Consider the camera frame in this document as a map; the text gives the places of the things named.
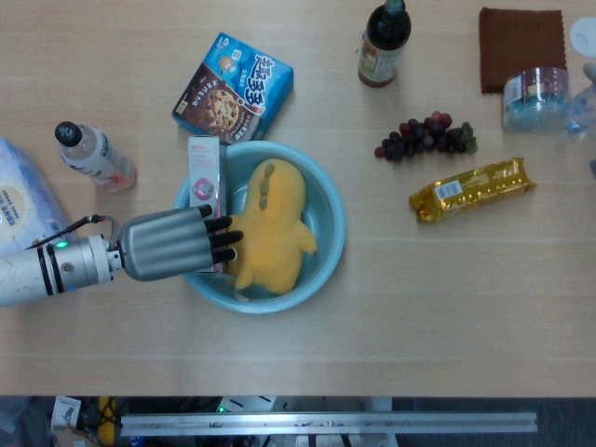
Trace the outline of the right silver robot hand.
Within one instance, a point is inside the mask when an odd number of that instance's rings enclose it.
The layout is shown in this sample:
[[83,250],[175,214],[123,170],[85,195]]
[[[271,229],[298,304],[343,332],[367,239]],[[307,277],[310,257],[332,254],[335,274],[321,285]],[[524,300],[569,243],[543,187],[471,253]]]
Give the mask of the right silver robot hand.
[[[595,83],[596,83],[596,65],[595,65],[595,63],[594,62],[586,62],[583,66],[583,72],[584,72],[584,75],[586,76],[586,78],[589,79],[589,81],[591,82],[593,89],[595,89]],[[595,159],[590,162],[590,169],[591,169],[592,174],[595,178]]]

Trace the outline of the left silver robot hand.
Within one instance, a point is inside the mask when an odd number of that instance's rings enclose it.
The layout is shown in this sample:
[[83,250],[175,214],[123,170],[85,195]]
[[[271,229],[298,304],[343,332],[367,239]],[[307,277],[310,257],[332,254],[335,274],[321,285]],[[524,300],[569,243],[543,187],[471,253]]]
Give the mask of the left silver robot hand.
[[146,214],[124,224],[119,234],[129,277],[154,281],[210,270],[233,261],[233,245],[244,234],[230,216],[214,218],[209,205]]

